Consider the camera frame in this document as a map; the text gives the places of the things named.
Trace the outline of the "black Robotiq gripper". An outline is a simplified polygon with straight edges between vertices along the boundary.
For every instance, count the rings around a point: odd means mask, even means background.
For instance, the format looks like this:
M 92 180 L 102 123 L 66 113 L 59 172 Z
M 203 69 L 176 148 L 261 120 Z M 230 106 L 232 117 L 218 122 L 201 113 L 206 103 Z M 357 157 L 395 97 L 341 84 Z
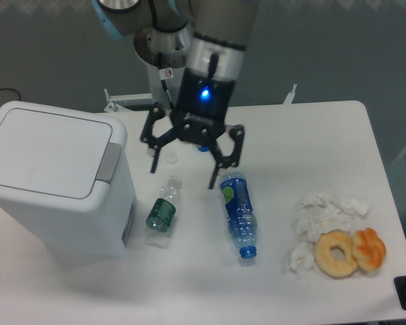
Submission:
M 150 173 L 155 173 L 160 151 L 167 144 L 179 138 L 183 142 L 208 146 L 215 160 L 208 189 L 212 190 L 220 169 L 238 167 L 245 138 L 243 125 L 231 126 L 227 133 L 233 140 L 233 151 L 223 156 L 217 138 L 225 132 L 225 116 L 235 87 L 235 81 L 218 81 L 202 77 L 186 68 L 177 96 L 177 103 L 170 114 L 173 127 L 156 137 L 154 125 L 167 115 L 160 102 L 155 102 L 148 110 L 140 141 L 148 145 L 152 153 Z

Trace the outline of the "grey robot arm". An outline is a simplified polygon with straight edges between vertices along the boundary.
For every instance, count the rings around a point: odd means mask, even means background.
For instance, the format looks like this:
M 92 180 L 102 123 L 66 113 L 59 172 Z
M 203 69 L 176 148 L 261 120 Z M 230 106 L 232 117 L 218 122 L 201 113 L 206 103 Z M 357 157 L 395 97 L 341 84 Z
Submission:
M 133 36 L 152 95 L 141 140 L 154 158 L 174 140 L 208 148 L 215 171 L 240 163 L 242 125 L 225 116 L 258 1 L 94 1 L 114 38 Z

